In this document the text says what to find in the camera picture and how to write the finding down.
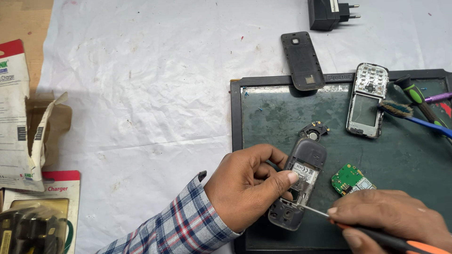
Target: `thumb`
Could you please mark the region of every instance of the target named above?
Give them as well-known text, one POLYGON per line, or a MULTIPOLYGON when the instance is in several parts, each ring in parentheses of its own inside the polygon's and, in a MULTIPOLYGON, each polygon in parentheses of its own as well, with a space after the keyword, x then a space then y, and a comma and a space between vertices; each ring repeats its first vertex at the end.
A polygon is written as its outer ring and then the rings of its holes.
POLYGON ((347 241, 353 254, 385 254, 378 243, 363 232, 354 229, 347 228, 342 231, 344 239, 347 241))
POLYGON ((291 170, 283 170, 267 178, 254 190, 263 199, 263 205, 269 207, 278 197, 282 196, 294 183, 298 181, 298 174, 291 170))

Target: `green cable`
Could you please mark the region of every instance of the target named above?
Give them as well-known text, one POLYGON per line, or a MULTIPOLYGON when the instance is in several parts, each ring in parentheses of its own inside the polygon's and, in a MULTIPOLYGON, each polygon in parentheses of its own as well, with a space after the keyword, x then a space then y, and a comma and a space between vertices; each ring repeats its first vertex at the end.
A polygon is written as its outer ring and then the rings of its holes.
POLYGON ((66 243, 64 244, 64 254, 67 254, 67 252, 69 251, 69 247, 72 243, 72 238, 74 237, 74 227, 69 220, 67 221, 67 226, 69 227, 69 233, 67 234, 66 243))

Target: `green circuit board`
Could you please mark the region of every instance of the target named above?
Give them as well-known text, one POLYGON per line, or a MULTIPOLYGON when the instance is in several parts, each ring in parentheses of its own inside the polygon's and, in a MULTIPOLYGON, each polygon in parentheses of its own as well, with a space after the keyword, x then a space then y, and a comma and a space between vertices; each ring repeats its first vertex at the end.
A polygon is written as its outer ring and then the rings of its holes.
POLYGON ((346 164, 331 177, 333 188, 342 196, 362 189, 376 189, 364 175, 351 164, 346 164))

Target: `cardboard box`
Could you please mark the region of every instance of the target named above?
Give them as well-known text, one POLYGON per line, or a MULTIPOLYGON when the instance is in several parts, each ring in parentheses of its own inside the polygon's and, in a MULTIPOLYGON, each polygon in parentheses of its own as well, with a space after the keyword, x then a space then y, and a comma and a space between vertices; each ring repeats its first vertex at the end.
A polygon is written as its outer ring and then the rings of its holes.
POLYGON ((29 80, 22 41, 0 44, 0 187, 42 192, 46 142, 54 162, 57 139, 69 130, 72 111, 61 105, 67 93, 56 100, 53 92, 30 97, 29 80), (62 112, 52 116, 54 108, 62 112), (48 124, 59 117, 63 124, 48 124))

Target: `plaid shirt sleeve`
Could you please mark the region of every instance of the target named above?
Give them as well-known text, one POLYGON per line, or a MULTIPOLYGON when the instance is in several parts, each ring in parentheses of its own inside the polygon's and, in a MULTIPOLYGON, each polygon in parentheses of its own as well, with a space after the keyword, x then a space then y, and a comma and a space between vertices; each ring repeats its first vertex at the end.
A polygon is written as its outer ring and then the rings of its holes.
POLYGON ((161 213, 96 254, 210 253, 240 234, 229 229, 207 198, 200 172, 161 213))

